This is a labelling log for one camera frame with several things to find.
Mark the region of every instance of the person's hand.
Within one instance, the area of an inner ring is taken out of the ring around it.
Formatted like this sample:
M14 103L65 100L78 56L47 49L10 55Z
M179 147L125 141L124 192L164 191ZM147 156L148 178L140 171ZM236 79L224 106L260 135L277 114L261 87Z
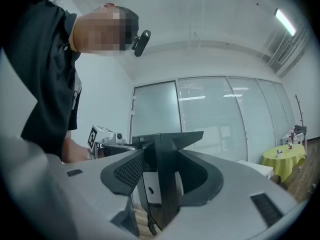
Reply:
M71 138L65 138L62 147L61 160L64 163L86 161L90 150L78 145Z

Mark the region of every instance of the green tablecloth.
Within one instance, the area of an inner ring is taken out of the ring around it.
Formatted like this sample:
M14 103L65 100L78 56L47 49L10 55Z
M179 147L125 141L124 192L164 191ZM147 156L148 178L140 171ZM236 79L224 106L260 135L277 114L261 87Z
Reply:
M282 150L282 157L277 158L277 150ZM281 177L284 182L296 165L302 166L305 162L305 147L301 144L293 144L292 149L288 145L276 146L263 153L263 166L273 167L273 172Z

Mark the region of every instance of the bottle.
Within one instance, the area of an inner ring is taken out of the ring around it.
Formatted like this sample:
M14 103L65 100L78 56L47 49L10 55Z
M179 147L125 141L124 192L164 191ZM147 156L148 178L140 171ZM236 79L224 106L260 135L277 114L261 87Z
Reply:
M293 134L293 144L297 144L297 136L295 133Z
M291 136L289 136L288 147L289 147L290 150L292 150L292 140L291 140Z

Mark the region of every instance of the ceiling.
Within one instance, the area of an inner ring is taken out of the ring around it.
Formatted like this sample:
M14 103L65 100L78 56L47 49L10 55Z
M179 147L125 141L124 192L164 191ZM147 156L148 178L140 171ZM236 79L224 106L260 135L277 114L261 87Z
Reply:
M303 18L291 0L73 0L85 14L103 3L127 7L139 15L139 33L151 31L145 52L163 50L168 44L212 41L243 51L265 54L269 61L287 30L276 19L281 9L299 29Z

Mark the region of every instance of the man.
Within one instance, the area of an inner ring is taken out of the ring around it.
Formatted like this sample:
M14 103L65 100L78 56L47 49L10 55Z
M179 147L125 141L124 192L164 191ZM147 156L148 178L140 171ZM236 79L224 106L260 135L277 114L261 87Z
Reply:
M117 6L77 17L64 11L60 0L30 0L17 13L3 48L37 99L21 137L64 163L84 161L89 150L71 139L81 95L75 61L81 53L128 49L138 33L139 18Z

